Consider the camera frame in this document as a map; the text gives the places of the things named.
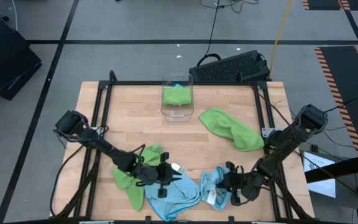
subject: wooden table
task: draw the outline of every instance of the wooden table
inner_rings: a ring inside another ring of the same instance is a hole
[[[92,118],[97,87],[98,82],[83,82],[78,97],[76,110],[87,116],[89,120]],[[143,143],[146,145],[161,144],[164,150],[170,153],[168,162],[176,162],[185,166],[186,173],[196,183],[203,172],[210,172],[216,166],[224,166],[226,161],[244,166],[247,172],[256,160],[264,155],[263,150],[252,152],[235,150],[230,140],[210,133],[198,119],[198,115],[204,110],[217,107],[259,133],[260,126],[254,92],[249,86],[195,85],[195,112],[188,122],[165,121],[160,112],[161,91],[162,88],[158,85],[114,85],[107,120],[110,130],[106,133],[105,139],[117,148],[126,151],[133,150]],[[105,92],[102,96],[99,122],[101,121]],[[271,103],[290,121],[291,115],[283,83],[268,83],[268,92]],[[261,103],[265,125],[268,127],[263,99],[261,99]],[[284,120],[274,110],[273,117],[276,127],[286,126]],[[64,160],[78,146],[77,143],[69,143]],[[85,150],[82,150],[62,170],[53,203],[55,212],[59,212],[77,190],[84,154]],[[314,216],[299,155],[293,153],[288,156],[283,162],[283,166],[290,192],[305,211]],[[115,185],[111,173],[114,168],[115,165],[111,159],[103,155],[92,219],[144,220],[145,216],[151,216],[153,220],[160,220],[146,200],[144,200],[141,211],[137,212],[132,208],[125,191],[118,189]],[[223,211],[215,211],[210,205],[201,201],[199,205],[179,214],[178,220],[227,221],[228,216],[234,216],[236,221],[274,221],[270,197],[270,192],[262,189],[257,200],[240,207],[232,206],[229,203]],[[87,198],[88,193],[85,193],[81,214],[85,213]],[[284,206],[281,200],[279,202],[281,214],[284,217]]]

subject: light blue cloth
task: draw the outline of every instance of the light blue cloth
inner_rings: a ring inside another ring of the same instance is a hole
[[[209,191],[215,189],[216,201],[212,207],[216,210],[222,210],[228,201],[230,201],[231,193],[226,189],[216,188],[216,184],[223,180],[223,175],[229,172],[226,167],[217,167],[212,173],[203,173],[200,177],[201,199],[207,202]]]
[[[187,174],[174,175],[174,177],[181,177],[181,180],[176,180],[165,186],[168,190],[166,198],[158,197],[160,184],[144,187],[149,204],[154,212],[165,221],[176,219],[179,213],[199,204],[201,200],[200,188]]]

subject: clear plastic container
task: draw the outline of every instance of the clear plastic container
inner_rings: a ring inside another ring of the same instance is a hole
[[[164,103],[164,93],[168,88],[189,88],[190,103],[171,105]],[[162,76],[161,113],[167,121],[189,121],[194,113],[193,105],[193,76],[188,73],[169,74]]]

